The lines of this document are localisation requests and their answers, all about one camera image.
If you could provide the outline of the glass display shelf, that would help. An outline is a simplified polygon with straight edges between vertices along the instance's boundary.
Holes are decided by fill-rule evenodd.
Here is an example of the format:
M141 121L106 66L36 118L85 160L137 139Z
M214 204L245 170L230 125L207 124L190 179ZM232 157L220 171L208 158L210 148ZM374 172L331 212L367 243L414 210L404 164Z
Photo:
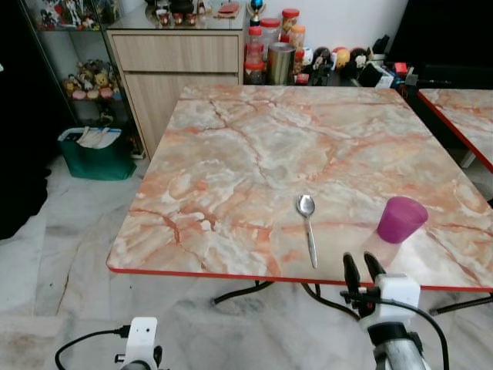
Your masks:
M146 151L136 129L106 29L121 0L17 0L67 103L72 126L119 128L131 155Z

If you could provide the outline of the flat red case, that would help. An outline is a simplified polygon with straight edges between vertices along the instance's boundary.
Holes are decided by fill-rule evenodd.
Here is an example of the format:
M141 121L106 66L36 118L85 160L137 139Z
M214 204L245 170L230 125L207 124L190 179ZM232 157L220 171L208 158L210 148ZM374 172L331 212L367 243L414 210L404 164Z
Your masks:
M240 13L240 3L227 2L219 6L215 11L215 17L218 19L234 19Z

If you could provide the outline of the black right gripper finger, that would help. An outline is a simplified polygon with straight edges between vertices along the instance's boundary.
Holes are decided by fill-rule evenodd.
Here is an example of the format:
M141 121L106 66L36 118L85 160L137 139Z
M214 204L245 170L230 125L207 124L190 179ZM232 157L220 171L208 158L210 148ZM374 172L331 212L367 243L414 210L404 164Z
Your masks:
M367 265L367 271L369 271L373 286L378 286L379 278L385 275L384 265L370 251L365 251L364 261Z
M361 286L359 268L354 261L354 257L348 251L343 254L343 274L348 291L359 292Z

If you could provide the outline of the small red lid jar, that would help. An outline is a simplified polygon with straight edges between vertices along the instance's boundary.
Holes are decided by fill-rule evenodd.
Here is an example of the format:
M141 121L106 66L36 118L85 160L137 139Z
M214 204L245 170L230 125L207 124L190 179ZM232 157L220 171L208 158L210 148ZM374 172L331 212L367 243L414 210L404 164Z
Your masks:
M263 61L246 61L243 64L243 84L261 86L267 84L267 64Z

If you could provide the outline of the marble pattern folding table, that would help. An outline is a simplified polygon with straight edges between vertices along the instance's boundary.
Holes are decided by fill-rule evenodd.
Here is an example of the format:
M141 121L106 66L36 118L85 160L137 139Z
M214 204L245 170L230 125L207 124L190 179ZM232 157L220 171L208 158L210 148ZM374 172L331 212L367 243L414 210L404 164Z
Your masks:
M417 96L493 170L492 89L419 89Z
M312 268L300 195L311 216ZM408 197L428 221L377 236ZM370 251L425 290L493 290L493 211L393 89L189 86L109 251L117 274L343 284Z

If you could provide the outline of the stainless steel tumbler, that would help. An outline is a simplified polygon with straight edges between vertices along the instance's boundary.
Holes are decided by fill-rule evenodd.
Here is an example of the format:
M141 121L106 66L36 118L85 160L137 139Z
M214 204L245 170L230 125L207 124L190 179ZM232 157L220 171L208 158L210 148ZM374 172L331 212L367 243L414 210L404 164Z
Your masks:
M267 47L267 84L288 86L293 82L296 47L289 42L274 42Z

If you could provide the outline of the yellow round toy figure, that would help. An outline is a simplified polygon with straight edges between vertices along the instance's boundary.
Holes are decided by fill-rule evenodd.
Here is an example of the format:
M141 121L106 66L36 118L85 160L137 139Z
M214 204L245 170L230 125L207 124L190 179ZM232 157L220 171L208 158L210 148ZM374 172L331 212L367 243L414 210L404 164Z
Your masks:
M344 69L350 61L350 52L345 47L336 47L331 53L334 69Z

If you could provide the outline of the light wooden cabinet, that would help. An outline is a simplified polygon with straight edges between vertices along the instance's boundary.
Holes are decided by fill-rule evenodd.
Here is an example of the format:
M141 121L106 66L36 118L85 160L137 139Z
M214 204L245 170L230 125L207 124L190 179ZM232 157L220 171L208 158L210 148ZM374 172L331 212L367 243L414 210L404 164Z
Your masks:
M110 29L108 36L149 158L184 88L243 83L243 29Z

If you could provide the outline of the green storage bag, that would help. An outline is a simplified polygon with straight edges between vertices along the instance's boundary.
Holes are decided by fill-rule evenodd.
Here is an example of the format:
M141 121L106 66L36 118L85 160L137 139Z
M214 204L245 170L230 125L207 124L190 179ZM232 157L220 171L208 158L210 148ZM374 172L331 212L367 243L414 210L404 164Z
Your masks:
M126 180L133 175L136 163L131 158L132 145L122 131L112 145L96 150L76 143L83 128L67 128L57 138L72 177L116 182L116 180Z

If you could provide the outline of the white paper sheets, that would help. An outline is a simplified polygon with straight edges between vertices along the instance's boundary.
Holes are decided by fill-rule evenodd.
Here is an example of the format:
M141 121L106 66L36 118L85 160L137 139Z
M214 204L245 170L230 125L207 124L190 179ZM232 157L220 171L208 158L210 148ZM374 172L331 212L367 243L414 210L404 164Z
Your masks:
M120 134L119 128L85 126L76 143L85 148L99 150L112 145Z

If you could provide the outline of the purple plastic cup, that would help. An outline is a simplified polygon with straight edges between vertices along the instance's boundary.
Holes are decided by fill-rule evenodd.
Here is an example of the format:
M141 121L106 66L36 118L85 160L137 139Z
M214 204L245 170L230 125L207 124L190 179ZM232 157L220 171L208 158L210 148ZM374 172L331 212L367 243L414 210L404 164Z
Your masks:
M392 197L385 204L377 236L391 244L404 243L415 231L427 221L428 211L418 201L408 197Z

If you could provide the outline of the small trophy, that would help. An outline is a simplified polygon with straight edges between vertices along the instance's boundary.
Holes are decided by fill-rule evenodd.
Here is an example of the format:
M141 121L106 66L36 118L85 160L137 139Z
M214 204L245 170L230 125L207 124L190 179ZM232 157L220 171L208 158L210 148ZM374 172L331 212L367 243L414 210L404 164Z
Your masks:
M261 15L266 6L265 0L249 0L250 27L260 25Z

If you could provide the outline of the black round toy figure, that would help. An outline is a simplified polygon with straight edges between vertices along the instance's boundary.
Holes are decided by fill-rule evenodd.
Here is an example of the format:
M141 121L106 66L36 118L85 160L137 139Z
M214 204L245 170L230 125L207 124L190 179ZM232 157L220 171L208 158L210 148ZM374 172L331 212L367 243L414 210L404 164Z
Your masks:
M361 71L367 65L372 53L368 52L362 47L356 47L350 52L350 62L349 67L354 71Z

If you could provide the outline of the steel spoon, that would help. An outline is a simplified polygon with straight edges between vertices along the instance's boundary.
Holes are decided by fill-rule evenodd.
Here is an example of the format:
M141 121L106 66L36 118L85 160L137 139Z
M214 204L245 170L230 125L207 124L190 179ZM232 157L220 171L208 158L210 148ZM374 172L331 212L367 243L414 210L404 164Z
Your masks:
M307 238L307 250L310 254L310 263L312 268L318 267L316 240L314 240L313 227L311 226L311 216L316 210L314 199L309 194L300 195L296 204L296 211L302 216L305 222L305 231Z

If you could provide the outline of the clear plastic box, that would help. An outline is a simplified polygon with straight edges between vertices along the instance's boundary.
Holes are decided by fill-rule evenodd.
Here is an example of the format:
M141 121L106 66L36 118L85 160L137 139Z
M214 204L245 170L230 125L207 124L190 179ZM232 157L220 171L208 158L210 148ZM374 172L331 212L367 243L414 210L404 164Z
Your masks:
M388 89L394 77L383 67L368 63L358 74L357 81L361 87Z

